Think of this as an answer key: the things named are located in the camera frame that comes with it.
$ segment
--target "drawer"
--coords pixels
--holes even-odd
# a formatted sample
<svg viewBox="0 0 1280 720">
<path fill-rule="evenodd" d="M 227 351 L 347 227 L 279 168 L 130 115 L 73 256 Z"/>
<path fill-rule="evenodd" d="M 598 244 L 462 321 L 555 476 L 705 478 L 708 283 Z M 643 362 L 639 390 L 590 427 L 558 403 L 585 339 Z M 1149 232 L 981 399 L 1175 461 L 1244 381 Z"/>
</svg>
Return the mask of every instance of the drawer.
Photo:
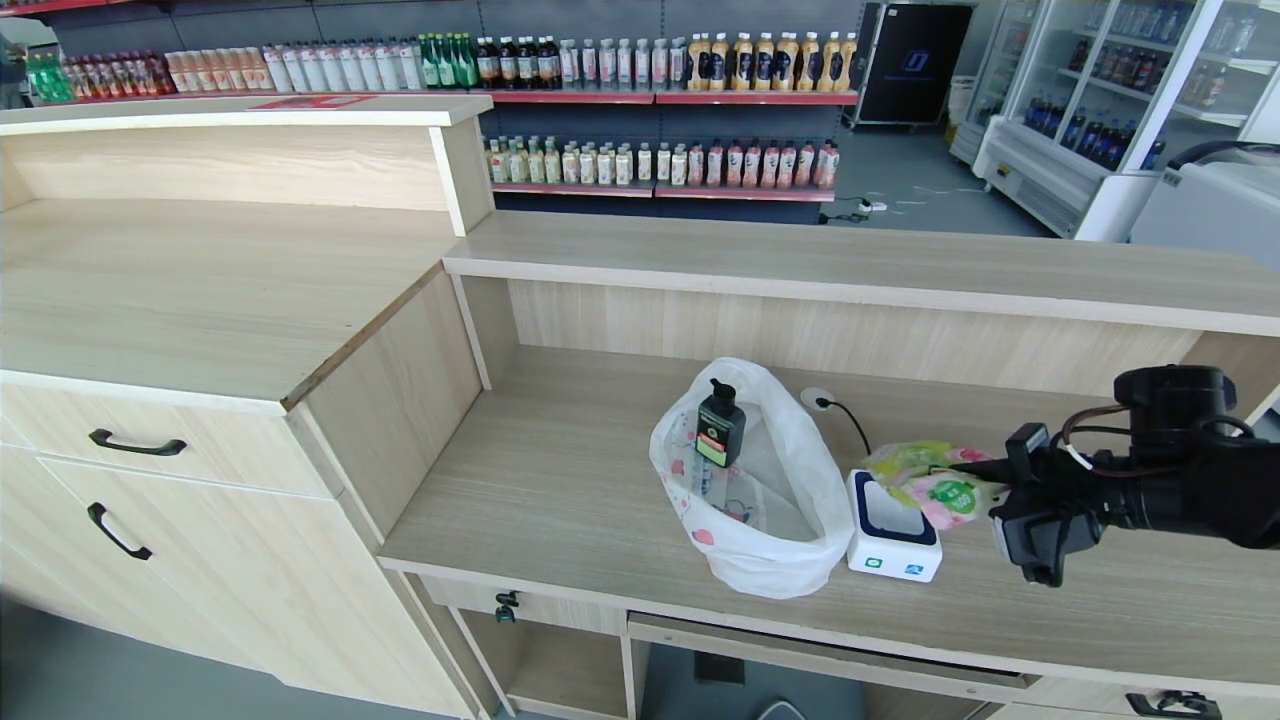
<svg viewBox="0 0 1280 720">
<path fill-rule="evenodd" d="M 1194 685 L 1157 688 L 1152 685 L 1116 685 L 1069 678 L 1041 678 L 1027 691 L 1027 697 L 1023 702 L 1137 717 L 1138 714 L 1133 711 L 1129 701 L 1125 700 L 1128 693 L 1147 696 L 1152 698 L 1151 702 L 1155 705 L 1155 698 L 1165 691 L 1203 692 L 1206 698 L 1217 703 L 1219 710 L 1222 711 L 1222 717 L 1228 720 L 1280 719 L 1280 698 L 1252 698 L 1224 694 L 1201 691 Z"/>
<path fill-rule="evenodd" d="M 458 580 L 422 577 L 422 584 L 431 600 L 460 610 L 474 610 L 493 619 L 498 607 L 498 594 L 515 592 L 512 607 L 516 620 L 532 620 L 562 628 L 591 630 L 621 637 L 626 630 L 626 610 L 580 600 L 566 600 L 544 593 L 525 592 L 517 585 L 483 585 Z"/>
<path fill-rule="evenodd" d="M 3 387 L 5 419 L 41 452 L 148 473 L 332 497 L 283 416 L 47 387 Z M 106 430 L 104 447 L 91 434 Z M 186 443 L 170 455 L 155 450 Z"/>
<path fill-rule="evenodd" d="M 988 702 L 1012 702 L 1024 697 L 1028 687 L 1028 679 L 1015 673 L 929 662 L 640 612 L 630 615 L 627 635 L 634 642 L 669 644 L 864 683 Z"/>
</svg>

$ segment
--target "red shelf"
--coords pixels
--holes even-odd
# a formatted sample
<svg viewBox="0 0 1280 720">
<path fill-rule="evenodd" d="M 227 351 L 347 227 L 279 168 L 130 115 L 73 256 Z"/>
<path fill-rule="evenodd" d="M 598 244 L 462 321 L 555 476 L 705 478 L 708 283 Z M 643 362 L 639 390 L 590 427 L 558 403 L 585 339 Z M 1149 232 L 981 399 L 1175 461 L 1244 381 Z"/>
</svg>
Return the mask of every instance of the red shelf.
<svg viewBox="0 0 1280 720">
<path fill-rule="evenodd" d="M 96 8 L 99 5 L 118 5 L 120 3 L 133 3 L 133 0 L 41 0 L 40 3 L 27 3 L 26 5 L 5 5 L 0 8 L 0 18 L 56 13 L 59 10 L 74 10 L 76 8 Z"/>
<path fill-rule="evenodd" d="M 494 183 L 493 191 L 527 192 L 532 195 L 602 195 L 609 197 L 653 197 L 652 184 Z"/>
<path fill-rule="evenodd" d="M 594 90 L 472 90 L 494 102 L 550 102 L 575 105 L 653 105 L 653 92 Z"/>
<path fill-rule="evenodd" d="M 657 94 L 658 105 L 856 105 L 858 92 L 754 91 L 699 92 L 673 90 Z"/>
<path fill-rule="evenodd" d="M 765 190 L 759 187 L 675 187 L 659 184 L 654 197 L 698 197 L 701 200 L 771 200 L 783 202 L 831 202 L 835 190 L 803 187 L 799 190 Z"/>
</svg>

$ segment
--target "white box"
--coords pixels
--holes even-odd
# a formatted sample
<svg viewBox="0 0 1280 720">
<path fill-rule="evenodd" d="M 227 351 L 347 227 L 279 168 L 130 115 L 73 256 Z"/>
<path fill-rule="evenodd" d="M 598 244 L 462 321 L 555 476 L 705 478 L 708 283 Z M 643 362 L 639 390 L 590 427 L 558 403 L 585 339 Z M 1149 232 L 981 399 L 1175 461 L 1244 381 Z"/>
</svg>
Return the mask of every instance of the white box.
<svg viewBox="0 0 1280 720">
<path fill-rule="evenodd" d="M 849 473 L 858 532 L 849 542 L 849 569 L 928 583 L 942 565 L 938 532 L 915 507 L 899 502 L 867 470 Z"/>
</svg>

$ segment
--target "cabinet door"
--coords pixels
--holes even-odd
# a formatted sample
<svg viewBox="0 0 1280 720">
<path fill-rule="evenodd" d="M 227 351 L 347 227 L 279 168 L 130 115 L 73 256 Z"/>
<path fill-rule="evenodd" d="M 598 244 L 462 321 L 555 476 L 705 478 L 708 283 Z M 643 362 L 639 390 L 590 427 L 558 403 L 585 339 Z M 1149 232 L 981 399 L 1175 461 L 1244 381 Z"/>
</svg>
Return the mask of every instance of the cabinet door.
<svg viewBox="0 0 1280 720">
<path fill-rule="evenodd" d="M 192 655 L 255 667 L 250 657 L 99 529 L 36 455 L 0 446 L 0 583 L 32 605 L 105 630 Z M 102 518 L 120 533 L 110 503 Z"/>
<path fill-rule="evenodd" d="M 461 694 L 338 502 L 47 462 L 183 601 L 287 684 L 454 716 Z"/>
</svg>

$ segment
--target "floor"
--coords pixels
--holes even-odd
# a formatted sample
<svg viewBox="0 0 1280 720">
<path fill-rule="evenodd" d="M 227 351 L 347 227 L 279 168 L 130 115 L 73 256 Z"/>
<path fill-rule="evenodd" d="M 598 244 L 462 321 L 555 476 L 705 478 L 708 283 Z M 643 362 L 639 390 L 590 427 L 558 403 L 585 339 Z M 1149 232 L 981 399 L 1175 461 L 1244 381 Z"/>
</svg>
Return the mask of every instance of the floor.
<svg viewBox="0 0 1280 720">
<path fill-rule="evenodd" d="M 840 172 L 827 215 L 852 213 L 865 197 L 887 206 L 861 223 L 867 228 L 1056 237 L 1000 192 L 984 192 L 986 183 L 947 152 L 941 129 L 842 127 L 836 143 Z"/>
</svg>

